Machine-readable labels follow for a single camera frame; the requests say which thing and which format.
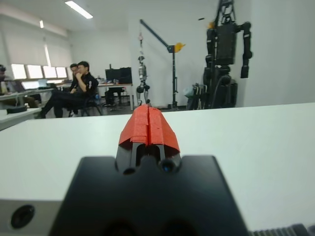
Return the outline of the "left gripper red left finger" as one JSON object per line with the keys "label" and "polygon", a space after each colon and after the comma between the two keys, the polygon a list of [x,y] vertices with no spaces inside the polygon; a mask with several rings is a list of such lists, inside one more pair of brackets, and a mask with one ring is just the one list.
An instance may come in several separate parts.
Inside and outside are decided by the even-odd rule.
{"label": "left gripper red left finger", "polygon": [[146,155],[148,144],[148,105],[136,108],[127,121],[119,139],[116,155],[118,170],[134,170]]}

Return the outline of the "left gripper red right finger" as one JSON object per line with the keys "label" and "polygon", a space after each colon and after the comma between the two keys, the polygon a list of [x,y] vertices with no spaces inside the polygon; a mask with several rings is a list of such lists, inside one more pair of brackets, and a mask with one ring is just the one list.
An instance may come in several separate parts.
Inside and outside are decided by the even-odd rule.
{"label": "left gripper red right finger", "polygon": [[149,155],[159,163],[165,159],[178,158],[180,148],[177,137],[163,116],[156,108],[148,108],[148,149]]}

